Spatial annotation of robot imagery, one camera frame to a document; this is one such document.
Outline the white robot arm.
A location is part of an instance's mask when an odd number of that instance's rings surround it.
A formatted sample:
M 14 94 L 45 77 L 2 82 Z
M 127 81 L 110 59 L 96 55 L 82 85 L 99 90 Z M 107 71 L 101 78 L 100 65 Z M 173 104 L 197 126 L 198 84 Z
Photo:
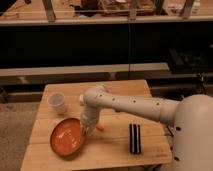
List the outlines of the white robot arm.
M 119 95 L 104 85 L 87 89 L 79 97 L 84 106 L 81 130 L 87 133 L 109 108 L 170 125 L 174 128 L 172 171 L 213 171 L 213 97 L 195 94 L 181 101 Z

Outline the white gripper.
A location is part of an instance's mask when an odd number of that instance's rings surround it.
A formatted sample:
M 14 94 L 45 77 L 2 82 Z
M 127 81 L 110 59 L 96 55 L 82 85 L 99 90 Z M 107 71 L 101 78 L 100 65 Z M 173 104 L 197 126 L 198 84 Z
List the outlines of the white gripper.
M 90 134 L 99 122 L 100 110 L 85 106 L 80 115 L 80 128 L 83 135 Z

